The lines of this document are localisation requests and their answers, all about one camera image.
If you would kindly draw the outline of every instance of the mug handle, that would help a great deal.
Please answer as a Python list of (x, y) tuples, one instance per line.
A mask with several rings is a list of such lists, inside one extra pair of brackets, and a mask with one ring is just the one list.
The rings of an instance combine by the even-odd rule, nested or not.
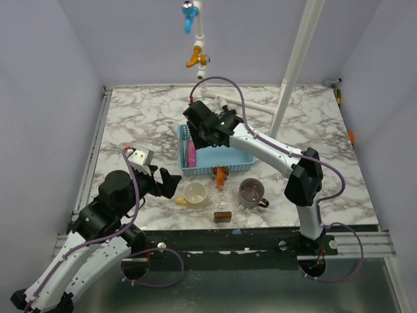
[(187, 206), (187, 201), (185, 200), (185, 197), (179, 197), (175, 200), (175, 204), (176, 205), (182, 205), (182, 206)]
[(265, 198), (262, 198), (261, 201), (259, 201), (260, 203), (258, 204), (258, 206), (260, 207), (268, 207), (269, 206), (269, 201)]

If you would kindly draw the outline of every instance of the yellow valve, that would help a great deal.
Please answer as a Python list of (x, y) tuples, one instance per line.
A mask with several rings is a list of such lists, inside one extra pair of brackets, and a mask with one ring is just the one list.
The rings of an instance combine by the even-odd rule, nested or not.
[(193, 67), (197, 63), (200, 63), (201, 65), (207, 65), (207, 63), (210, 62), (210, 58), (205, 54), (199, 56), (200, 53), (201, 53), (201, 47), (194, 46), (193, 55), (191, 56), (190, 62), (186, 63), (186, 66)]

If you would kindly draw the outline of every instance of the yellow mug handle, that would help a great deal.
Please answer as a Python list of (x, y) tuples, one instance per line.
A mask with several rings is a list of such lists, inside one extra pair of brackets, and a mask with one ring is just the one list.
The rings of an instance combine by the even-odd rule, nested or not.
[(185, 200), (185, 197), (179, 197), (175, 200), (175, 204), (176, 205), (183, 205), (183, 206), (187, 206), (187, 201)]

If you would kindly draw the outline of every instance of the black mug handle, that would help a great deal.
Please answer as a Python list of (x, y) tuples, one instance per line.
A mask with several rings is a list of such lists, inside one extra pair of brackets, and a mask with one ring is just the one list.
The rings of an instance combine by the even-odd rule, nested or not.
[(265, 198), (262, 198), (261, 201), (259, 202), (258, 206), (260, 207), (268, 207), (269, 206), (269, 201)]

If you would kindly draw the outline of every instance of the plastic basket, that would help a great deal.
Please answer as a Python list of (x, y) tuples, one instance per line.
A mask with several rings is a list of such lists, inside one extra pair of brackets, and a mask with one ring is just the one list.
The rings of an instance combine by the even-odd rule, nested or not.
[(228, 147), (207, 147), (198, 149), (195, 156), (194, 168), (183, 166), (184, 145), (186, 140), (192, 140), (187, 125), (179, 125), (178, 130), (178, 166), (185, 176), (212, 174), (217, 166), (227, 167), (229, 171), (248, 171), (256, 158), (244, 151)]

